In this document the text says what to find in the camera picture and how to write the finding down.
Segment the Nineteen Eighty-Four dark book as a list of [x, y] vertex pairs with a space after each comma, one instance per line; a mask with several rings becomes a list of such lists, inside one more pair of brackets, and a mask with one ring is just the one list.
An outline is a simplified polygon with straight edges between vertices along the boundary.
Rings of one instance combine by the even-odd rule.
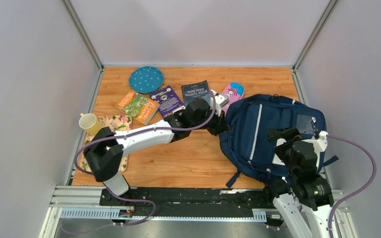
[[181, 90], [185, 107], [196, 98], [202, 98], [206, 102], [210, 102], [210, 90], [206, 80], [199, 83], [182, 85]]

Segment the orange treehouse book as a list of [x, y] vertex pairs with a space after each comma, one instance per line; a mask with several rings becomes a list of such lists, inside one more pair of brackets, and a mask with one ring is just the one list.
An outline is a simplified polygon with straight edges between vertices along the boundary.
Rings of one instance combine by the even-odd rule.
[[148, 125], [157, 113], [159, 104], [145, 95], [130, 90], [115, 104], [115, 107], [143, 125]]

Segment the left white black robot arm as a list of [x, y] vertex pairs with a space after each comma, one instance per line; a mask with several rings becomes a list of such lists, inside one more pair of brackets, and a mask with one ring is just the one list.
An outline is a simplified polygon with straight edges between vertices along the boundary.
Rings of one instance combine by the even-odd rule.
[[132, 193], [125, 177], [119, 172], [121, 160], [147, 147], [173, 143], [187, 138], [193, 130], [206, 129], [217, 136], [229, 131], [222, 108], [229, 102], [223, 94], [192, 100], [184, 110], [155, 124], [127, 131], [111, 131], [104, 127], [93, 140], [80, 149], [97, 182], [113, 193], [113, 200], [121, 206], [130, 203]]

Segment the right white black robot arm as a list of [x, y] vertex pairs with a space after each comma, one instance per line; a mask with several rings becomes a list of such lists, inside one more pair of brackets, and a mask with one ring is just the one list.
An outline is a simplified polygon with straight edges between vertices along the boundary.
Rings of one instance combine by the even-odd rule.
[[270, 182], [263, 201], [279, 211], [295, 238], [332, 237], [334, 198], [328, 181], [318, 172], [327, 136], [326, 131], [317, 131], [312, 139], [303, 139], [295, 127], [270, 129], [267, 134], [269, 142], [284, 140], [274, 147], [274, 152], [284, 163], [291, 183], [283, 179]]

